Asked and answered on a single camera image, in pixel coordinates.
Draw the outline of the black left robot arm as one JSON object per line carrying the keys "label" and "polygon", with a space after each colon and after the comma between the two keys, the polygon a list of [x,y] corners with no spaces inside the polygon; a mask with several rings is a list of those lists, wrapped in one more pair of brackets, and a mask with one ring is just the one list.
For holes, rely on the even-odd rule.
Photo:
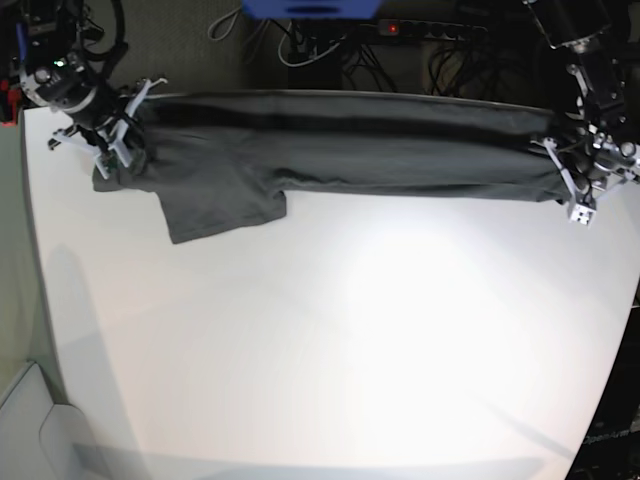
{"label": "black left robot arm", "polygon": [[599,201],[639,181],[639,45],[626,1],[527,1],[541,39],[534,65],[559,130],[541,145],[587,224]]}

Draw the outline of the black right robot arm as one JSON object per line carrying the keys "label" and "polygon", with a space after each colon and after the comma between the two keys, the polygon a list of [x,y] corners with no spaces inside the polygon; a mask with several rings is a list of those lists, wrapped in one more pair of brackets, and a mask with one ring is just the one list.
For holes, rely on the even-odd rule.
{"label": "black right robot arm", "polygon": [[48,147],[66,143],[86,150],[105,179],[144,155],[144,131],[136,114],[150,91],[167,82],[147,78],[130,91],[109,84],[128,52],[123,5],[113,1],[111,6],[114,42],[103,52],[87,46],[102,29],[83,1],[14,1],[7,6],[15,25],[20,90],[32,104],[72,121],[52,134]]}

